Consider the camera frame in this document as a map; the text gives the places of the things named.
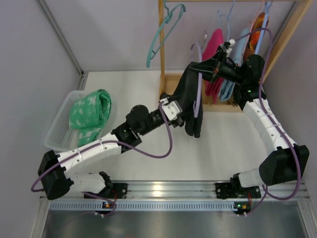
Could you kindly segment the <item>lilac hanger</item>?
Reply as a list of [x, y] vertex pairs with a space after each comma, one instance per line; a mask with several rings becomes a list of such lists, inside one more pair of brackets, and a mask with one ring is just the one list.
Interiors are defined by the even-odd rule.
[[[200, 45], [198, 43], [194, 43], [190, 50], [191, 50], [191, 59], [193, 59], [193, 49], [194, 47], [197, 50], [197, 55], [198, 55], [198, 62], [202, 62], [202, 49], [200, 47]], [[201, 93], [202, 93], [202, 74], [198, 73], [198, 83], [197, 83], [197, 96], [196, 96], [196, 100], [193, 104], [193, 110], [194, 110], [194, 118], [198, 117], [199, 114], [199, 108], [200, 108], [200, 104], [201, 104]]]

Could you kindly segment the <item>black trousers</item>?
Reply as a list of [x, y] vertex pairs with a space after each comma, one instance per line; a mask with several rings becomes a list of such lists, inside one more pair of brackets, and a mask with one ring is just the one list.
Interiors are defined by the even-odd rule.
[[198, 116], [195, 118], [194, 102], [197, 99], [198, 73], [190, 69], [194, 64], [196, 63], [190, 62], [186, 67], [172, 95], [163, 92], [159, 98], [168, 97], [170, 101], [177, 101], [182, 109], [182, 113], [180, 114], [182, 123], [179, 126], [185, 126], [185, 131], [189, 136], [199, 138], [203, 122], [203, 103], [202, 99], [200, 99]]

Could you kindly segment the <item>teal hanger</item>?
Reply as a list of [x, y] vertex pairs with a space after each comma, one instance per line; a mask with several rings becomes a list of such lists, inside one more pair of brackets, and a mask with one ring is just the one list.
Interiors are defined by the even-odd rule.
[[[159, 27], [149, 46], [146, 57], [146, 68], [150, 68], [152, 60], [163, 49], [169, 35], [174, 30], [183, 14], [187, 11], [186, 6], [183, 3], [179, 3], [173, 8], [168, 7], [167, 0], [159, 0], [159, 4], [161, 5], [161, 7], [159, 7], [159, 15], [161, 15], [162, 19], [159, 20]], [[170, 30], [167, 33], [164, 33], [164, 27], [173, 20], [173, 15], [176, 11], [178, 11], [178, 15], [174, 24], [170, 27]]]

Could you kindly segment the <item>green trousers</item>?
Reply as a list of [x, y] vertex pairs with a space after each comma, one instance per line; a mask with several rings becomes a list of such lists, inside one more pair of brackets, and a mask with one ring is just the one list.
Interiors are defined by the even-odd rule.
[[79, 147], [97, 140], [109, 119], [111, 106], [110, 94], [104, 89], [75, 101], [69, 113], [69, 127], [78, 131]]

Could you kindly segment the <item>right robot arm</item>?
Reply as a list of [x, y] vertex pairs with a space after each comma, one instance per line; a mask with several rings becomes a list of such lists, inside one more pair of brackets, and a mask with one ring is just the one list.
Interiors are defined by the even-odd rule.
[[225, 52], [218, 51], [206, 61], [193, 63], [190, 69], [201, 73], [206, 81], [220, 77], [236, 83], [234, 101], [253, 123], [266, 148], [267, 158], [258, 168], [234, 174], [230, 179], [235, 193], [242, 196], [248, 188], [262, 186], [269, 195], [269, 186], [295, 181], [294, 191], [280, 200], [293, 198], [299, 190], [310, 153], [307, 146], [299, 146], [291, 139], [269, 107], [262, 91], [264, 59], [250, 55], [237, 66]]

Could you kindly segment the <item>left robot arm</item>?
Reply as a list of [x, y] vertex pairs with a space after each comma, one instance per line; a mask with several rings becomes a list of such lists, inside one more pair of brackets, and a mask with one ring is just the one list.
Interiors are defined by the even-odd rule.
[[176, 101], [161, 102], [153, 112], [144, 105], [136, 105], [126, 116], [125, 123], [100, 139], [67, 152], [48, 151], [38, 169], [37, 181], [41, 182], [48, 200], [59, 199], [70, 192], [106, 198], [113, 188], [110, 176], [106, 172], [84, 173], [83, 169], [128, 150], [140, 152], [136, 146], [142, 142], [141, 136], [161, 125], [176, 125], [181, 114]]

